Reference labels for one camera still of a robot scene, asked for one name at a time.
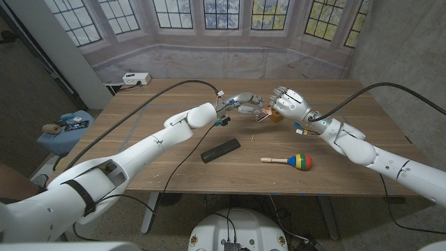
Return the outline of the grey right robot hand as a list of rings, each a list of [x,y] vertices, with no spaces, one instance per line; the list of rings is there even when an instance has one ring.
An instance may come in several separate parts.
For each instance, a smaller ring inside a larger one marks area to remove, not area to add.
[[[298,92],[288,89],[284,86],[278,86],[273,90],[274,95],[270,97],[270,104],[273,109],[278,111],[283,117],[301,122],[310,130],[316,131],[319,134],[325,134],[325,131],[338,133],[341,128],[341,123],[331,117],[315,121],[315,119],[322,117],[316,110],[312,109],[311,105]]]

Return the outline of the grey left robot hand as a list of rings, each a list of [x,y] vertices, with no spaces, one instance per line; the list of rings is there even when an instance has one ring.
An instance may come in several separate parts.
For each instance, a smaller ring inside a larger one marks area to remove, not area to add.
[[[223,118],[226,113],[236,109],[241,114],[254,115],[257,121],[266,117],[265,100],[251,92],[242,92],[229,98],[217,98],[215,111],[217,118]]]

